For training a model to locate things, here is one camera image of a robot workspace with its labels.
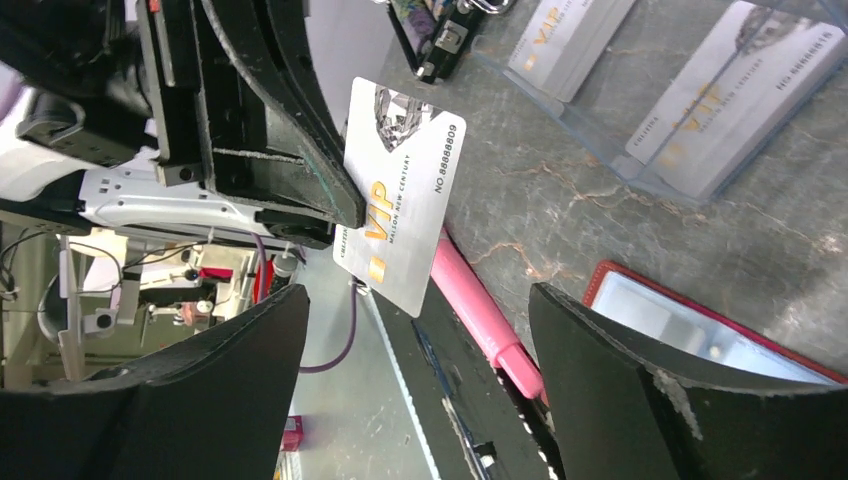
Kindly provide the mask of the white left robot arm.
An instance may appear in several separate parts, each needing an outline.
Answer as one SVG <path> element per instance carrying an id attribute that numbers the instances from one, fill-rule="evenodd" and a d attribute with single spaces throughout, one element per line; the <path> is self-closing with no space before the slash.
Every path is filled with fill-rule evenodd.
<path id="1" fill-rule="evenodd" d="M 330 246 L 366 202 L 304 1 L 5 1 L 1 218 L 59 235 Z"/>

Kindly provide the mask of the red leather card holder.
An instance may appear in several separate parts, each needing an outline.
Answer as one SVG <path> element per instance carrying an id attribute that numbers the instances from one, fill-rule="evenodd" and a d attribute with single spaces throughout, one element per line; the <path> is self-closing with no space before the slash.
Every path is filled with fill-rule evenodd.
<path id="1" fill-rule="evenodd" d="M 773 378 L 845 385 L 847 376 L 611 260 L 599 262 L 582 303 L 696 357 Z"/>

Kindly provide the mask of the clear plastic card box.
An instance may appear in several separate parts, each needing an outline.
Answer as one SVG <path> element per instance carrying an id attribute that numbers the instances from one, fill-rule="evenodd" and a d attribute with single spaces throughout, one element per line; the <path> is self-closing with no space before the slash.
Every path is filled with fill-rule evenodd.
<path id="1" fill-rule="evenodd" d="M 847 57 L 843 1 L 542 1 L 473 53 L 622 182 L 711 200 Z"/>

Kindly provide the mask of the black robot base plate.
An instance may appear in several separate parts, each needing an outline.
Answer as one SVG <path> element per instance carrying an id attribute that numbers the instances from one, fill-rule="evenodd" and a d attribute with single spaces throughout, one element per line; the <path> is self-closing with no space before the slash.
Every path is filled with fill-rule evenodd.
<path id="1" fill-rule="evenodd" d="M 441 478 L 564 478 L 535 402 L 490 366 L 435 285 L 418 317 L 374 300 Z"/>

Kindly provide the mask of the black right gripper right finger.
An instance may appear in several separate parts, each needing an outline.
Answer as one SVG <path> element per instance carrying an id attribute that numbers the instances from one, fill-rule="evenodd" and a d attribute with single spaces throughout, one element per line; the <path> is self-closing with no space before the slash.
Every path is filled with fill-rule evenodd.
<path id="1" fill-rule="evenodd" d="M 723 366 L 547 283 L 529 323 L 570 479 L 843 479 L 847 390 Z"/>

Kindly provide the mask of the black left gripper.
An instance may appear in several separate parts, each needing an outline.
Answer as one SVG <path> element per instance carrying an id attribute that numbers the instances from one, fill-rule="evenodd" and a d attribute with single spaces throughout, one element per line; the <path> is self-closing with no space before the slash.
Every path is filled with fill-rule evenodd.
<path id="1" fill-rule="evenodd" d="M 165 186 L 202 183 L 189 1 L 4 1 L 1 62 L 33 90 L 17 139 L 102 167 L 156 151 Z M 302 1 L 201 1 L 209 185 L 292 216 L 359 227 L 365 200 L 322 94 Z"/>

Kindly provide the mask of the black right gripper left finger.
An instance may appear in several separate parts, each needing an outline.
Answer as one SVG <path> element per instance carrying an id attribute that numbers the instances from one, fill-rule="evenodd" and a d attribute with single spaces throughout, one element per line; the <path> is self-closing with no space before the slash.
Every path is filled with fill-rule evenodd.
<path id="1" fill-rule="evenodd" d="M 306 343 L 290 285 L 82 381 L 1 393 L 5 479 L 269 479 Z"/>

